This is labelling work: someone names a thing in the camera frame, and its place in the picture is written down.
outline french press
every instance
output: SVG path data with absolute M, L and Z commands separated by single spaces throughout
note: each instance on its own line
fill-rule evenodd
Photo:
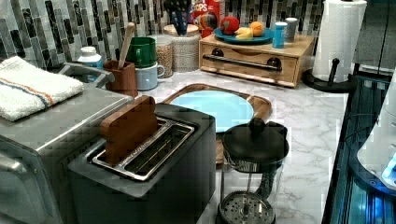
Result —
M 287 129 L 254 118 L 229 129 L 224 146 L 217 223 L 275 223 L 282 163 L 289 153 Z

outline dish towel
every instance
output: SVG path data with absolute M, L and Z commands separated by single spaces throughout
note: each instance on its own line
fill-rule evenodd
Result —
M 82 82 L 15 56 L 0 63 L 0 116 L 14 121 L 84 91 Z

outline fruit bowl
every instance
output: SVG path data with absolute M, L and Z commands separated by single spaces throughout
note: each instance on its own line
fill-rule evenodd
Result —
M 235 35 L 224 35 L 220 28 L 215 29 L 213 32 L 215 37 L 223 40 L 229 44 L 237 44 L 237 45 L 259 45 L 259 44 L 270 44 L 272 43 L 272 39 L 274 37 L 274 32 L 270 29 L 265 28 L 264 32 L 261 36 L 253 37 L 249 40 L 241 40 L 237 39 Z

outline paper towel holder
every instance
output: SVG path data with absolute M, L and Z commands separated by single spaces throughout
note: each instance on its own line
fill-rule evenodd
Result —
M 337 66 L 340 63 L 338 58 L 332 59 L 332 70 L 330 71 L 329 80 L 324 81 L 316 78 L 312 75 L 313 69 L 306 70 L 303 72 L 303 83 L 315 90 L 332 92 L 332 93 L 346 93 L 352 92 L 356 88 L 356 78 L 348 74 L 347 81 L 344 82 L 334 82 L 335 72 L 337 71 Z

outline light blue plate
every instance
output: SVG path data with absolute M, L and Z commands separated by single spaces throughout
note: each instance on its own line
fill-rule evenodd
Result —
M 248 123 L 253 118 L 253 106 L 244 98 L 225 91 L 193 91 L 175 98 L 179 105 L 206 113 L 216 119 L 216 133 Z

